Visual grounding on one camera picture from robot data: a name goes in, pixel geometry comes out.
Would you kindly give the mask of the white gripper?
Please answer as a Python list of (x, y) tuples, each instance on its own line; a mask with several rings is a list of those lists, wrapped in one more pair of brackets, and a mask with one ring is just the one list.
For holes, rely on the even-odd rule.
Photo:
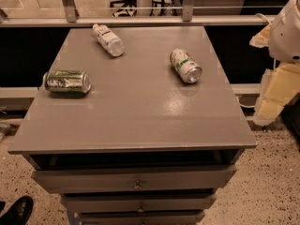
[(253, 36), (249, 45), (269, 46), (269, 54), (280, 62), (262, 75), (260, 95), (256, 100), (253, 122), (268, 126), (284, 107), (300, 93), (300, 8), (299, 0), (289, 0), (272, 25)]

